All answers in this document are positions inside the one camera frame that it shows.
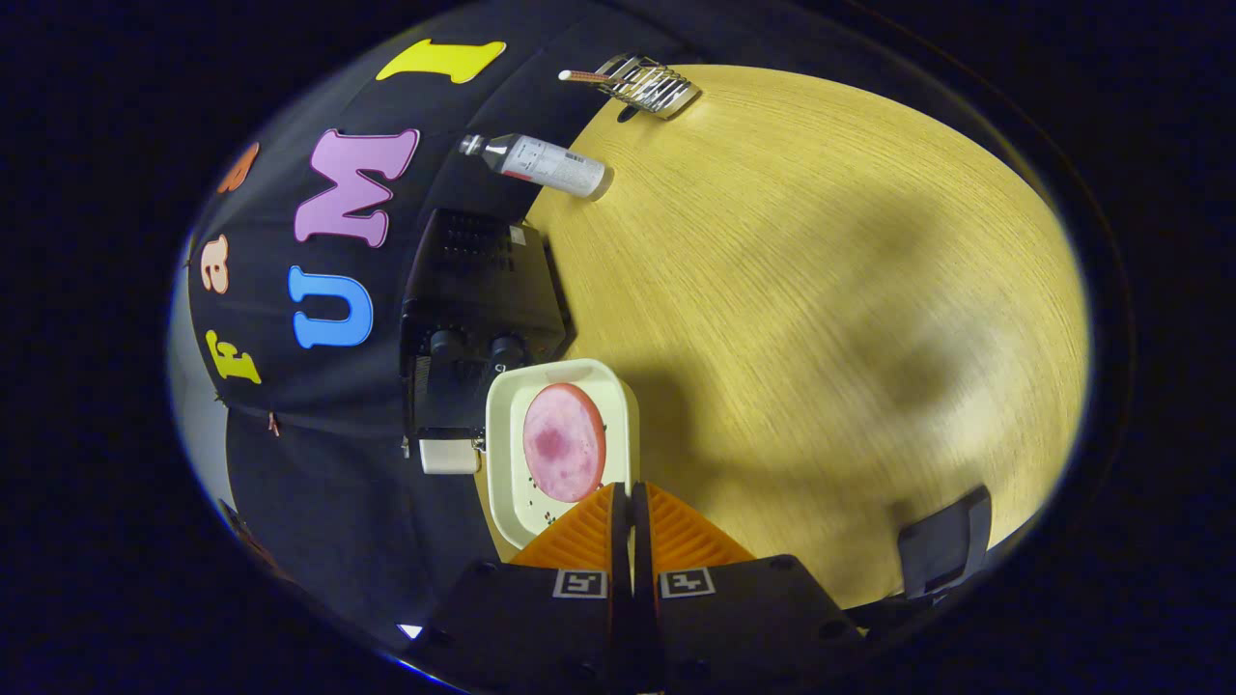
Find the black cloth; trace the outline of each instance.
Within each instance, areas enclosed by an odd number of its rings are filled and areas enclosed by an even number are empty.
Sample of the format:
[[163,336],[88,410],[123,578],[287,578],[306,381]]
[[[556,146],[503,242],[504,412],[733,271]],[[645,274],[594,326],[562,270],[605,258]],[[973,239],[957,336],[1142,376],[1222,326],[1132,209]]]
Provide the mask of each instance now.
[[[424,38],[464,45],[501,40],[507,47],[465,84],[436,73],[375,79],[392,58]],[[665,59],[685,57],[662,33],[587,2],[539,2],[535,11],[518,2],[467,5],[365,53],[242,142],[236,155],[256,141],[261,145],[257,158],[236,190],[206,195],[193,225],[187,268],[194,331],[222,401],[253,413],[273,411],[286,422],[329,432],[402,434],[400,299],[429,213],[454,207],[518,221],[540,190],[457,155],[460,137],[473,131],[488,136],[523,132],[570,143],[606,96],[560,83],[557,72],[564,66],[593,68],[633,47]],[[315,235],[297,241],[293,235],[297,208],[334,187],[309,163],[329,129],[351,136],[420,131],[403,176],[386,181],[372,174],[393,195],[378,205],[389,226],[377,247],[353,237]],[[229,244],[226,293],[213,292],[197,279],[204,245],[220,234]],[[373,304],[368,338],[347,348],[302,348],[292,325],[297,312],[341,320],[346,309],[334,297],[294,302],[288,292],[292,266],[361,283]],[[219,377],[205,340],[208,330],[250,355],[261,383]]]
[[477,558],[497,560],[471,476],[428,476],[400,439],[347,437],[232,411],[227,475],[241,516],[309,595],[388,648],[424,625]]
[[[426,37],[507,47],[462,85],[430,73],[373,79]],[[211,190],[194,225],[190,307],[206,369],[230,407],[227,472],[237,512],[308,594],[392,648],[407,643],[396,623],[423,625],[465,563],[496,559],[472,479],[424,475],[415,443],[410,460],[400,453],[400,298],[420,232],[438,207],[522,219],[540,187],[454,153],[460,137],[522,132],[570,143],[607,98],[559,83],[557,72],[596,68],[630,49],[667,62],[697,59],[639,20],[588,2],[556,0],[535,11],[483,2],[435,17],[344,66],[272,117],[251,140],[261,150],[243,184],[221,195]],[[297,207],[332,185],[309,164],[324,131],[394,135],[409,127],[420,141],[408,171],[393,182],[375,178],[393,194],[379,207],[391,219],[381,246],[294,239]],[[197,279],[203,245],[220,234],[230,270],[222,294]],[[335,298],[293,302],[290,266],[363,284],[375,312],[370,336],[352,348],[300,348],[295,312],[344,317]],[[261,383],[219,378],[206,330],[251,355]],[[282,437],[267,432],[271,412]]]

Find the light wood surface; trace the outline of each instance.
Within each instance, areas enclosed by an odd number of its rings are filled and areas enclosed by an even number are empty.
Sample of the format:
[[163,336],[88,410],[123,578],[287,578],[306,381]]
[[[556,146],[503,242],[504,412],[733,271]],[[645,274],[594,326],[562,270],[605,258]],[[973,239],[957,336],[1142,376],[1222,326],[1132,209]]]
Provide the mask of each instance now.
[[644,480],[843,607],[901,591],[899,529],[980,484],[1004,539],[1049,497],[1086,388],[1052,211],[894,101],[676,69],[703,90],[680,117],[619,124],[611,101],[571,146],[614,167],[601,200],[545,189],[528,214],[578,328],[566,359],[639,399]]

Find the plastic container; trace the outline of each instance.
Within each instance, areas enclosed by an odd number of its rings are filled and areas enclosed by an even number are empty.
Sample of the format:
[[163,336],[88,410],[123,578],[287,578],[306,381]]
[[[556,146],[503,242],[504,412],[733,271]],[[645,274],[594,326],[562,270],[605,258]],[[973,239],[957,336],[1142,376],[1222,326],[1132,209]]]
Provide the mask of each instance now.
[[533,398],[551,383],[574,383],[601,412],[606,425],[601,485],[622,482],[630,495],[639,476],[639,404],[613,370],[597,360],[569,360],[499,375],[489,386],[485,404],[489,514],[503,538],[517,548],[528,545],[552,519],[575,506],[533,487],[524,460],[524,416]]

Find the ham slice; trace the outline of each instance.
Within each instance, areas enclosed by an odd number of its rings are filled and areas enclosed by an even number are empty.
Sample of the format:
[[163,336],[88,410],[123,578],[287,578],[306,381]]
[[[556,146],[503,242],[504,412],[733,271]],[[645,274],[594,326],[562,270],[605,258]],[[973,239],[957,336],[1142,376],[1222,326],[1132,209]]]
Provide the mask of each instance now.
[[524,416],[524,459],[536,487],[559,502],[596,491],[606,467],[606,433],[592,398],[572,383],[541,390]]

